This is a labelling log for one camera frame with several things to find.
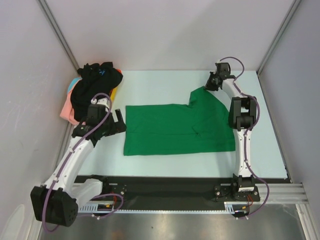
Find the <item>green t-shirt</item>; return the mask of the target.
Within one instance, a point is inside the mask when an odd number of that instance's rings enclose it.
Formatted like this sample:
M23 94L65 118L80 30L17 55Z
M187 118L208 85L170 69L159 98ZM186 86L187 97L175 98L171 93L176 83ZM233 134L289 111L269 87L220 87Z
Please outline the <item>green t-shirt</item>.
M213 94L197 88L188 104L127 105L125 156L233 152L229 111Z

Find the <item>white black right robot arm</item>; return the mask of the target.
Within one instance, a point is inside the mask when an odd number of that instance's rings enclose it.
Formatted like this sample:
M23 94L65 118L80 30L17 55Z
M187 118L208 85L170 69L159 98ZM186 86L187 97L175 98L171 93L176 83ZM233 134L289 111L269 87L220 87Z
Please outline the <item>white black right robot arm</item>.
M231 74L227 62L217 62L216 70L211 71L204 89L224 91L230 98L228 125L235 139L235 172L228 190L222 187L217 194L226 193L226 198L245 201L248 194L255 191L255 178L251 169L251 135L257 121L257 103L245 94L236 84L236 76Z

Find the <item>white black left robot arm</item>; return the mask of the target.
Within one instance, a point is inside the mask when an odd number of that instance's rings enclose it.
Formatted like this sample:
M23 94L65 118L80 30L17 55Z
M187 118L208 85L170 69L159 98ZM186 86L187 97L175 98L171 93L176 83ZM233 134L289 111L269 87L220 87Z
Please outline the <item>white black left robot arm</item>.
M91 175L80 186L74 182L89 154L103 137L126 131L121 111L112 115L112 100L105 93L96 94L90 101L86 116L73 129L69 146L52 175L41 186L35 186L30 193L35 219L42 222L45 231L48 224L57 227L71 226L79 210L92 200L112 201L112 209L102 215L92 213L97 220L106 218L123 206L123 193L112 190L106 176Z

